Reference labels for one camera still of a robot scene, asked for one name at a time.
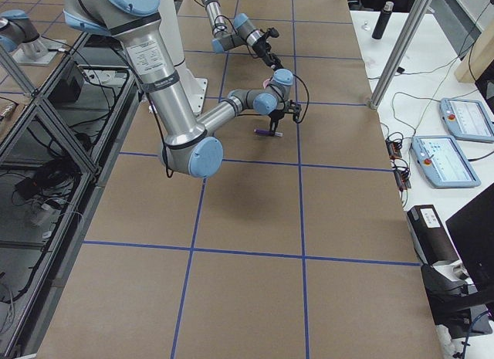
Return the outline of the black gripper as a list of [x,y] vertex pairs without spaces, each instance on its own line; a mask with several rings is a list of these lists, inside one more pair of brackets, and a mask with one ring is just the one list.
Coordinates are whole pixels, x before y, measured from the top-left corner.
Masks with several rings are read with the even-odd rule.
[[289,108],[284,107],[280,109],[275,109],[269,114],[269,135],[275,137],[277,135],[277,128],[279,120],[283,119],[284,116],[289,113]]
[[266,37],[259,38],[252,45],[252,49],[259,58],[262,58],[263,62],[270,69],[278,70],[281,68],[281,60],[276,54],[270,53],[271,45],[267,41]]

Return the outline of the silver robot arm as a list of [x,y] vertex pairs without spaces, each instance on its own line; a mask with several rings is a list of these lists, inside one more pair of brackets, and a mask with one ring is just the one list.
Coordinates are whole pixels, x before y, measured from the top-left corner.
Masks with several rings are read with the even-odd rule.
[[289,98],[294,75],[283,68],[267,40],[277,37],[274,28],[257,29],[243,13],[230,27],[218,0],[201,0],[208,14],[216,52],[249,46],[274,73],[257,90],[233,90],[207,113],[196,117],[182,86],[179,72],[167,50],[168,41],[160,32],[161,0],[64,0],[66,24],[81,32],[111,36],[127,53],[130,67],[140,82],[154,112],[160,117],[166,137],[161,160],[171,171],[208,178],[220,168],[223,147],[214,132],[244,110],[269,116],[269,134],[285,114],[299,115]]
[[219,0],[201,0],[211,26],[211,45],[216,53],[246,46],[254,58],[261,59],[270,69],[282,69],[280,58],[272,51],[269,38],[278,38],[274,27],[266,30],[254,25],[251,19],[240,13],[233,20],[222,13]]

